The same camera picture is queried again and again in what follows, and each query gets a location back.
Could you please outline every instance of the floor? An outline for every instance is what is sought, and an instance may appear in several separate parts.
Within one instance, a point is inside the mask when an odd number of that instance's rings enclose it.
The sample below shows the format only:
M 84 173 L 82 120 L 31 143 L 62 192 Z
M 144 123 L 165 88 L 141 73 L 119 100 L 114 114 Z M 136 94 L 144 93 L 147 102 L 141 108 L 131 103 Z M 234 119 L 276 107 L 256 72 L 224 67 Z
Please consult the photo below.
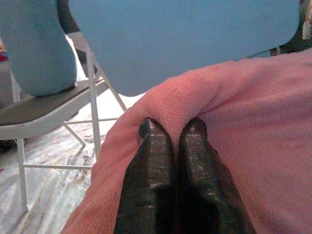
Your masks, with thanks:
M 122 99 L 130 107 L 140 97 Z M 118 117 L 123 113 L 109 90 L 97 98 L 97 103 L 99 118 Z M 90 117 L 90 105 L 87 105 L 72 120 Z M 113 124 L 114 121 L 100 123 L 102 141 Z M 66 129 L 58 128 L 26 140 L 27 162 L 92 165 L 95 161 L 92 125 L 72 127 L 89 143 L 86 147 L 82 148 Z M 29 168 L 26 176 L 31 210 L 23 214 L 17 150 L 0 155 L 0 234 L 59 234 L 90 185 L 90 171 Z

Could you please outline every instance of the pink blanket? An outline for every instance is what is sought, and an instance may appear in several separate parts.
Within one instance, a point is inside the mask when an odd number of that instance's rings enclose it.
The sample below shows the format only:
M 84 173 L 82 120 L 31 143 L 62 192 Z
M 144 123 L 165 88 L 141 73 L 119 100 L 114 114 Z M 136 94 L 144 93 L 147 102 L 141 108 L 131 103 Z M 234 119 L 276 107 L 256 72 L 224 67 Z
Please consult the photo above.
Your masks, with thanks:
M 145 117 L 175 149 L 194 117 L 229 167 L 258 234 L 312 233 L 312 49 L 188 71 L 146 93 L 107 134 L 92 183 L 63 234 L 112 234 Z

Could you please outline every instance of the blue chair backrest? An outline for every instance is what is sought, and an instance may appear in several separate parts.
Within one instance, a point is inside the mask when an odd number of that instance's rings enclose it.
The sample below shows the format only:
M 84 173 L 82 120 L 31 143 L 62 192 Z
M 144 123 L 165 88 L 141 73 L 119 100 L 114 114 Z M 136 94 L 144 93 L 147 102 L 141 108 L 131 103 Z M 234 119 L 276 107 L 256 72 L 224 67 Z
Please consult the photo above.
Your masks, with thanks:
M 75 56 L 59 25 L 55 0 L 0 0 L 0 35 L 17 83 L 46 96 L 77 78 Z
M 186 70 L 289 41 L 298 0 L 70 0 L 115 90 L 134 96 Z

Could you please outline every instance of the white metal chair frame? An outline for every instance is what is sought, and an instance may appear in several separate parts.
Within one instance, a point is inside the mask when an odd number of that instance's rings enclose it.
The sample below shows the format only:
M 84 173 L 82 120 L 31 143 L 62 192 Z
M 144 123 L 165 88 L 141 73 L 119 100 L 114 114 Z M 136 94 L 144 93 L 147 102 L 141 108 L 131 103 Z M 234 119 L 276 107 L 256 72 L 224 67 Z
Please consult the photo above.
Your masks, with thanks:
M 93 136 L 94 136 L 94 145 L 95 145 L 95 154 L 96 158 L 101 148 L 100 142 L 100 132 L 99 132 L 99 121 L 110 121 L 116 120 L 117 118 L 108 118 L 108 119 L 99 119 L 98 118 L 98 109 L 97 109 L 97 90 L 96 90 L 96 82 L 98 82 L 100 77 L 104 80 L 106 86 L 112 91 L 119 105 L 123 109 L 126 110 L 126 106 L 122 102 L 119 94 L 115 92 L 112 88 L 109 80 L 104 75 L 102 69 L 98 65 L 95 60 L 93 52 L 90 50 L 90 47 L 85 45 L 85 52 L 87 55 L 87 69 L 88 69 L 88 83 L 89 83 L 89 101 L 86 101 L 85 98 L 86 92 L 77 95 L 73 99 L 68 102 L 62 104 L 57 109 L 53 110 L 51 113 L 45 115 L 44 117 L 40 117 L 36 120 L 23 123 L 23 124 L 13 124 L 13 125 L 4 125 L 0 126 L 0 139 L 16 139 L 18 146 L 18 165 L 19 165 L 19 179 L 20 179 L 20 191 L 21 191 L 21 206 L 22 211 L 27 212 L 29 210 L 28 206 L 28 196 L 27 196 L 27 182 L 26 182 L 26 174 L 25 168 L 51 168 L 51 169 L 75 169 L 75 170 L 90 170 L 92 166 L 83 166 L 83 165 L 53 165 L 53 164 L 28 164 L 25 161 L 25 150 L 24 150 L 24 138 L 29 138 L 33 136 L 39 136 L 47 133 L 47 129 L 44 129 L 44 126 L 51 121 L 49 116 L 57 113 L 58 119 L 64 119 L 66 115 L 67 107 L 75 106 L 77 109 L 79 106 L 84 106 L 91 103 L 91 111 L 92 111 L 92 120 L 85 121 L 65 121 L 62 125 L 65 127 L 83 146 L 86 145 L 86 142 L 69 126 L 69 124 L 80 124 L 80 123 L 92 123 L 93 125 Z M 94 72 L 94 65 L 97 67 L 97 74 Z M 13 100 L 14 102 L 20 101 L 20 88 L 17 85 L 13 73 L 11 72 L 11 80 L 12 80 L 12 92 L 13 92 Z

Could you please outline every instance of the pink fleece fabric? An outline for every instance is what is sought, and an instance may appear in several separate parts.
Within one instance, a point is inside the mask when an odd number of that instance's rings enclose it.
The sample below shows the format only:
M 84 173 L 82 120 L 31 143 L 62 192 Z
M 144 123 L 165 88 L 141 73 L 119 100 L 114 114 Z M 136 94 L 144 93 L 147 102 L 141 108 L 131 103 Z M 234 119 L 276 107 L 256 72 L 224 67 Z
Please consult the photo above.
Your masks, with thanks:
M 175 149 L 192 118 L 205 121 L 258 234 L 312 233 L 312 49 L 191 70 L 148 91 L 107 134 L 63 234 L 113 233 L 145 117 Z

